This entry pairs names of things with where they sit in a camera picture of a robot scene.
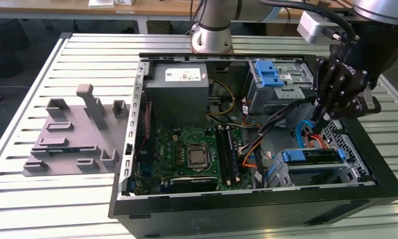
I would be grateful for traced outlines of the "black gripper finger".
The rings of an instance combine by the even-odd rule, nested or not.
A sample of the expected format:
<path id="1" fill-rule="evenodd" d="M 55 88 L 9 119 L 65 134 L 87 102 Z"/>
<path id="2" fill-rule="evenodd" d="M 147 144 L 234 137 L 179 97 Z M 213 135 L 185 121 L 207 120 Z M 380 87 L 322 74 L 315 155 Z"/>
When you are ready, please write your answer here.
<path id="1" fill-rule="evenodd" d="M 354 119 L 378 114 L 380 109 L 382 106 L 375 97 L 371 97 L 367 102 L 363 97 L 355 96 L 342 108 L 332 108 L 331 111 L 327 112 L 327 116 L 331 120 Z"/>
<path id="2" fill-rule="evenodd" d="M 342 117 L 340 91 L 344 84 L 344 70 L 340 61 L 330 56 L 318 71 L 318 94 L 311 120 L 312 132 L 319 134 L 328 121 Z"/>

